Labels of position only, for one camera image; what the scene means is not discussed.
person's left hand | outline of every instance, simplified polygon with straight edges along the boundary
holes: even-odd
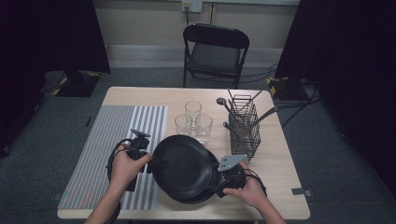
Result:
[[[129,183],[137,176],[141,168],[151,161],[152,154],[149,153],[139,160],[134,161],[125,151],[123,151],[124,149],[129,149],[129,145],[122,144],[117,149],[118,153],[114,157],[113,161],[110,186],[113,185],[126,190]]]

gray carpet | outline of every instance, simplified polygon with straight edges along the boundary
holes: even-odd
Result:
[[[267,71],[246,68],[243,74]],[[43,90],[55,85],[61,75],[48,73]],[[239,89],[268,90],[264,79],[249,82],[260,77],[263,75],[242,77],[241,82],[247,83],[241,83]],[[57,205],[107,89],[181,85],[182,68],[118,68],[112,69],[112,75],[100,78],[91,98],[53,97],[47,91],[38,112],[10,146],[10,155],[0,159],[0,223],[82,223],[57,218]],[[188,78],[189,88],[232,86]],[[312,86],[307,92],[313,92]],[[295,102],[276,102],[281,123],[299,109],[286,108],[290,103]],[[395,223],[396,202],[371,166],[343,138],[338,125],[327,107],[318,102],[301,110],[284,126],[303,188],[313,193],[306,198],[311,217],[289,223]]]

wooden table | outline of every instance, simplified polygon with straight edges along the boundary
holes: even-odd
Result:
[[[254,96],[257,91],[231,90],[232,94]],[[226,90],[177,89],[177,88],[135,88],[113,87],[106,94],[103,105],[163,105],[168,106],[165,137],[176,133],[175,117],[185,113],[184,105],[190,100],[199,101],[202,113],[213,119],[210,141],[205,147],[220,159],[230,155],[230,135],[222,123],[228,121],[228,113],[216,103],[218,97],[229,99]],[[258,116],[274,106],[271,95],[263,91],[254,103]],[[268,198],[285,219],[307,219],[310,211],[303,194],[293,195],[291,189],[301,188],[301,183],[290,155],[288,144],[280,126],[277,114],[260,122],[262,142],[249,168],[255,171],[267,187]],[[58,216],[65,219],[86,218],[91,209],[59,209]],[[198,204],[177,203],[163,191],[158,193],[155,210],[121,210],[119,219],[161,219],[161,220],[257,220],[262,219],[252,207],[235,197],[219,198],[216,194]]]

black metal basket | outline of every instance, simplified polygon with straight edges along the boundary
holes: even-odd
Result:
[[[247,134],[242,134],[243,136],[241,133],[257,120],[256,106],[250,95],[236,94],[232,98],[231,111],[233,115],[229,115],[229,123],[236,132],[236,134],[230,132],[231,152],[233,155],[246,154],[250,160],[262,141],[259,132],[260,125],[255,125]]]

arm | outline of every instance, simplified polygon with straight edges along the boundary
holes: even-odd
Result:
[[[118,151],[128,148],[121,145]],[[139,170],[152,159],[152,154],[147,154],[134,161],[125,151],[120,151],[114,158],[111,181],[99,204],[96,205],[85,223],[105,223],[116,211],[120,199],[128,188],[129,183],[137,176]]]
[[[240,163],[244,169],[248,169],[245,163]],[[278,224],[286,223],[283,217],[277,212],[272,203],[265,196],[262,191],[262,187],[259,182],[253,177],[247,177],[247,183],[243,189],[224,189],[225,194],[233,195],[238,197],[246,204],[256,208],[265,223]]]

